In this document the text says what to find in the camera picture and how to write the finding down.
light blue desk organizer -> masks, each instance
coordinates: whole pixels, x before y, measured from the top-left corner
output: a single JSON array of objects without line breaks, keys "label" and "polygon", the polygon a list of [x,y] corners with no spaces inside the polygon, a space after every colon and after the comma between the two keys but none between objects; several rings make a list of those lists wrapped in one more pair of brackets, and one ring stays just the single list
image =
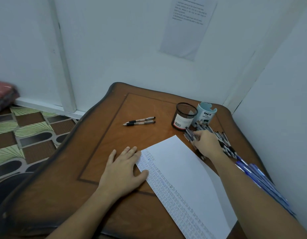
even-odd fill
[{"label": "light blue desk organizer", "polygon": [[206,125],[209,124],[212,120],[213,116],[217,112],[217,109],[211,109],[212,104],[201,102],[198,104],[196,109],[198,110],[198,114],[193,118],[191,125],[196,127],[195,122],[198,124]]}]

forearm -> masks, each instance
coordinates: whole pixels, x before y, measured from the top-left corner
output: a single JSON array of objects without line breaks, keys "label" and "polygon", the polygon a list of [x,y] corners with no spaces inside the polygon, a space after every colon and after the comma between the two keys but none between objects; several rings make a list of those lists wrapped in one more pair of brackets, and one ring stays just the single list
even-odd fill
[{"label": "forearm", "polygon": [[48,236],[48,239],[92,238],[105,213],[116,200],[117,198],[112,198],[105,191],[96,190],[71,217]]},{"label": "forearm", "polygon": [[307,238],[305,229],[225,154],[211,161],[248,238]]}]

geometric floor pattern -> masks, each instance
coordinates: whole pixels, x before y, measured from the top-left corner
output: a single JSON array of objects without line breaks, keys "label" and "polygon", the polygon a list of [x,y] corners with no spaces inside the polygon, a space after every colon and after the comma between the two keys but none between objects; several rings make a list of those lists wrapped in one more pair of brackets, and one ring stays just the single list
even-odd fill
[{"label": "geometric floor pattern", "polygon": [[77,119],[12,105],[0,112],[0,181],[34,172],[62,143]]}]

hand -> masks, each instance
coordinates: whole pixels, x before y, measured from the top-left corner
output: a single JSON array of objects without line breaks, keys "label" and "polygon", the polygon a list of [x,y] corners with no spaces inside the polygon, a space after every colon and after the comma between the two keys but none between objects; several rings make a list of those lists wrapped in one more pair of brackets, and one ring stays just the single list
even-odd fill
[{"label": "hand", "polygon": [[97,190],[117,200],[140,186],[146,180],[149,171],[144,170],[137,177],[133,175],[133,167],[141,155],[141,151],[136,151],[137,147],[132,149],[127,147],[114,161],[116,150],[113,150],[109,155]]},{"label": "hand", "polygon": [[193,141],[193,144],[204,156],[213,159],[224,154],[215,134],[207,130],[195,131],[193,133],[200,136],[200,140]]}]

person's right arm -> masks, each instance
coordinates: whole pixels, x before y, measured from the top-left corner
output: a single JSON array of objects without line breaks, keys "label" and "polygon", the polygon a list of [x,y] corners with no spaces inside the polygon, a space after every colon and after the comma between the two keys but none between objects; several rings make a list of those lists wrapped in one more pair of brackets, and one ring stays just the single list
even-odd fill
[{"label": "person's right arm", "polygon": [[200,136],[199,141],[194,141],[195,146],[217,169],[236,217],[248,238],[307,238],[307,231],[298,221],[223,153],[213,133],[194,133]]}]

